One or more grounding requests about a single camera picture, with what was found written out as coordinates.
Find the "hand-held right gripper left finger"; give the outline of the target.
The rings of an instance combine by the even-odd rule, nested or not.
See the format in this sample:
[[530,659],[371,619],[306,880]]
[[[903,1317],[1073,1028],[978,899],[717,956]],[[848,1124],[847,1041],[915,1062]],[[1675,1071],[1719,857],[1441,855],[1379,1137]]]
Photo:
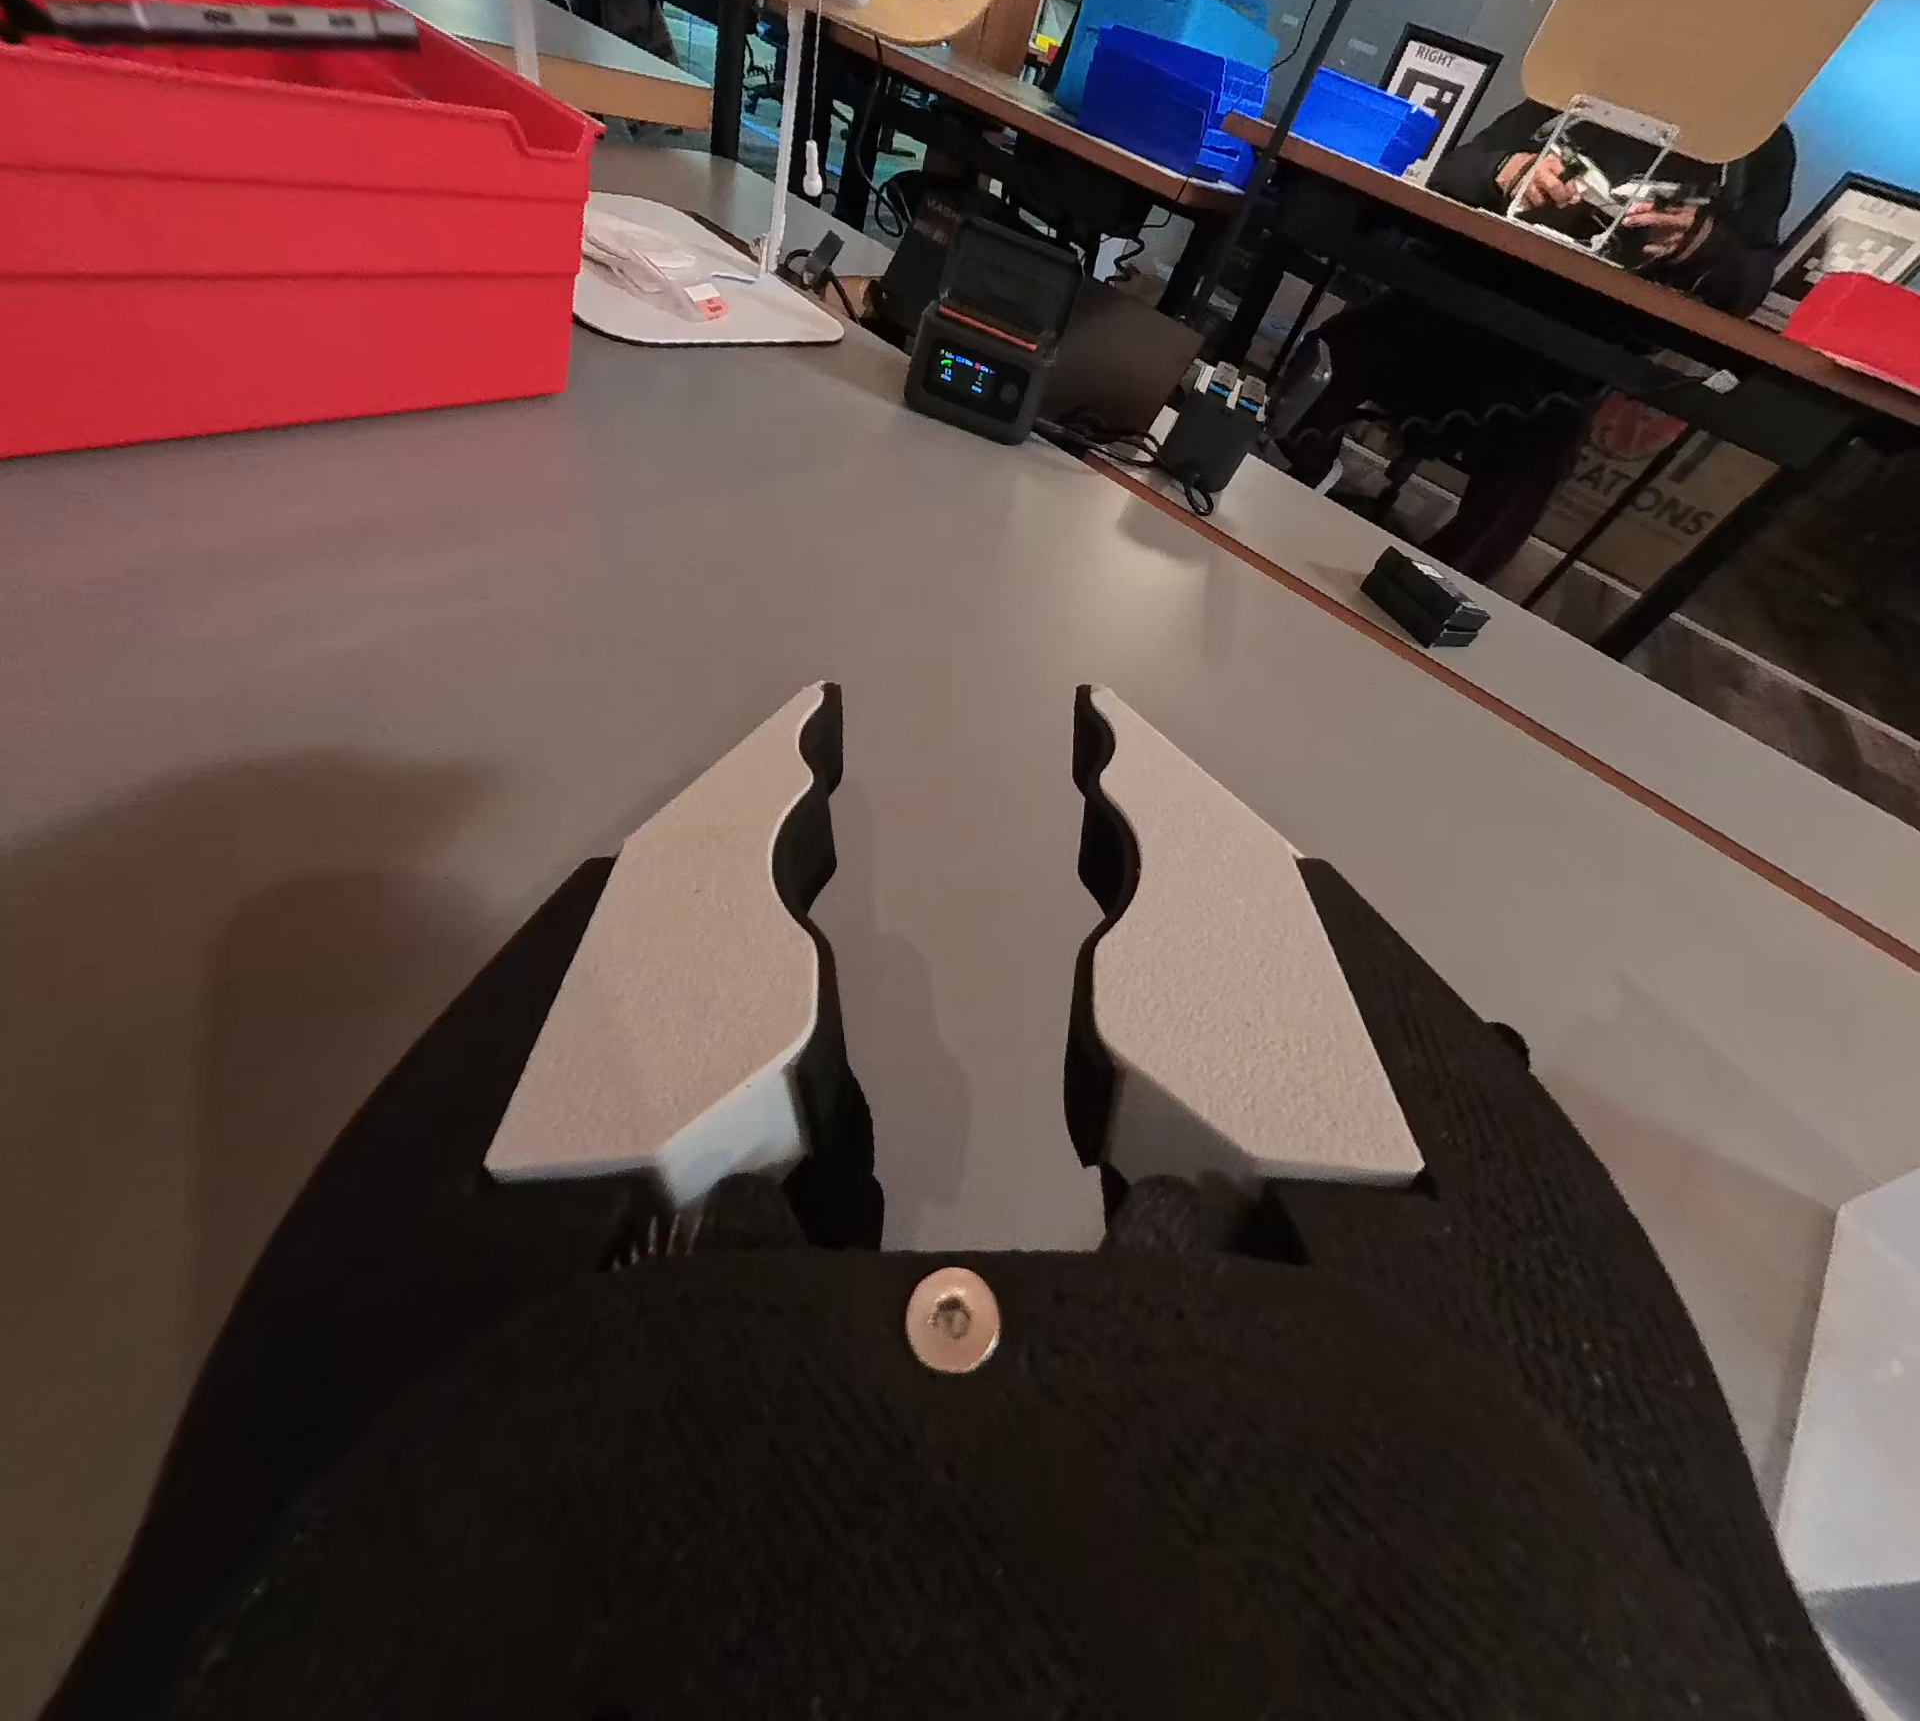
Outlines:
[[880,1245],[872,1113],[811,915],[839,867],[840,692],[800,688],[620,846],[494,1128],[491,1180],[632,1180],[673,1223],[756,1177],[817,1245]]

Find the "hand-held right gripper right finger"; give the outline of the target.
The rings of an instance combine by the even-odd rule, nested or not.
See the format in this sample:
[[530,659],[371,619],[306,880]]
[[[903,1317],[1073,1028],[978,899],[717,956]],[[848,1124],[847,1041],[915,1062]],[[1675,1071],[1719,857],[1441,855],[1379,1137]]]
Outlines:
[[1113,688],[1073,709],[1098,916],[1071,979],[1068,1140],[1105,1240],[1141,1188],[1210,1240],[1277,1185],[1419,1187],[1426,1159],[1304,855]]

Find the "grey usb hub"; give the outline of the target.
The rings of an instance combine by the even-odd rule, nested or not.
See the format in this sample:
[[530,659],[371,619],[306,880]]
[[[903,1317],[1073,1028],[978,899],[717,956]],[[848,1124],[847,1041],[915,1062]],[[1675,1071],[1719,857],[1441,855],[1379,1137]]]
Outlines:
[[76,43],[251,49],[420,49],[420,23],[397,7],[49,0],[49,30]]

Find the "small black box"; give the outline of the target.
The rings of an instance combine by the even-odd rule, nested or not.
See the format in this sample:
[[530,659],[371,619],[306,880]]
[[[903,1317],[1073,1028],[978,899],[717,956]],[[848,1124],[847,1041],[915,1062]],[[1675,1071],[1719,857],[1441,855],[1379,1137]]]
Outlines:
[[1465,648],[1491,621],[1441,566],[1399,546],[1383,551],[1359,591],[1426,651]]

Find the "black battery charger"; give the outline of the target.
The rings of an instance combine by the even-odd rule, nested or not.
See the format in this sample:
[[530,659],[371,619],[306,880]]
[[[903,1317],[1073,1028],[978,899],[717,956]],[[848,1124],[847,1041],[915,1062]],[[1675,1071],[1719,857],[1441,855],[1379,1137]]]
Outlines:
[[1156,443],[1156,461],[1190,508],[1210,512],[1261,444],[1271,384],[1261,373],[1233,362],[1196,362],[1183,383],[1171,406],[1171,428]]

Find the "cardboard box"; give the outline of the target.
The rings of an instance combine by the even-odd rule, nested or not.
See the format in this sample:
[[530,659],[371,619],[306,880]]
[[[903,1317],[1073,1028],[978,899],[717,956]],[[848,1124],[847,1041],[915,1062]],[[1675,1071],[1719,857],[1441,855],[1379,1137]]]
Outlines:
[[1605,397],[1536,536],[1642,591],[1705,542],[1777,469],[1621,392]]

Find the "dark brown box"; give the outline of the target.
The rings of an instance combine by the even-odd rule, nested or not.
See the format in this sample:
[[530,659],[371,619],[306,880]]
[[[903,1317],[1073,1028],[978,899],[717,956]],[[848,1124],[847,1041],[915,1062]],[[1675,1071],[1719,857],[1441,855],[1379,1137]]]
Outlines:
[[1115,433],[1145,433],[1183,387],[1205,334],[1110,282],[1087,277],[1041,398],[1041,416],[1092,416]]

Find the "black label printer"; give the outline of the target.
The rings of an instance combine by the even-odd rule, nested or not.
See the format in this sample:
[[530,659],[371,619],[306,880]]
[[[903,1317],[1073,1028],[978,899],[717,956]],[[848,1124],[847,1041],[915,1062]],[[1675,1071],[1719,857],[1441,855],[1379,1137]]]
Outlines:
[[1020,447],[1082,288],[1062,246],[993,219],[963,219],[917,327],[904,379],[915,413]]

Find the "translucent plastic box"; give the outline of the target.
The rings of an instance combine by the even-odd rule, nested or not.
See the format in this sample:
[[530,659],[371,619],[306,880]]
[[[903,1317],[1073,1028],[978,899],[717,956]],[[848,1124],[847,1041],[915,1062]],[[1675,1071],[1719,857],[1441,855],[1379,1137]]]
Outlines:
[[1918,1177],[1837,1215],[1778,1540],[1864,1716],[1918,1715]]

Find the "dark wooden table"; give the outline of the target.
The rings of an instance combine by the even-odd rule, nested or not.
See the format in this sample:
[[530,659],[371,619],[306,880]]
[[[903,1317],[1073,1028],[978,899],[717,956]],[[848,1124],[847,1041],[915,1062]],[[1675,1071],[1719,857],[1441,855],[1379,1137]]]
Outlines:
[[1725,315],[1684,292],[1479,211],[1263,120],[1231,114],[1259,147],[1255,199],[1272,207],[1249,288],[1212,342],[1244,359],[1284,274],[1284,254],[1327,262],[1524,344],[1606,390],[1731,443],[1773,477],[1597,636],[1612,659],[1636,653],[1789,505],[1854,447],[1914,455],[1917,395]]

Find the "small red bin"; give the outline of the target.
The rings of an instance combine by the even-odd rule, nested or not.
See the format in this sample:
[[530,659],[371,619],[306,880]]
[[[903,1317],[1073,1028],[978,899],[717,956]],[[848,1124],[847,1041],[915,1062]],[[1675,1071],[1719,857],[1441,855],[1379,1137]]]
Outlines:
[[1864,269],[1829,271],[1793,308],[1784,337],[1918,395],[1918,291]]

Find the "framed printed tag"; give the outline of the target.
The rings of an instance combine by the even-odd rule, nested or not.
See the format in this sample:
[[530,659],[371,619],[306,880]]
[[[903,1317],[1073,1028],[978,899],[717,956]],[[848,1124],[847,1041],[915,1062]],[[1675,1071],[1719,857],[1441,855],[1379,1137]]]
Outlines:
[[1780,331],[1812,288],[1835,274],[1913,288],[1918,274],[1918,189],[1846,172],[1787,236],[1760,318]]
[[1409,21],[1387,56],[1379,86],[1428,111],[1434,121],[1428,147],[1409,155],[1399,169],[1404,180],[1426,185],[1439,159],[1473,120],[1482,95],[1501,74],[1505,54],[1441,28]]

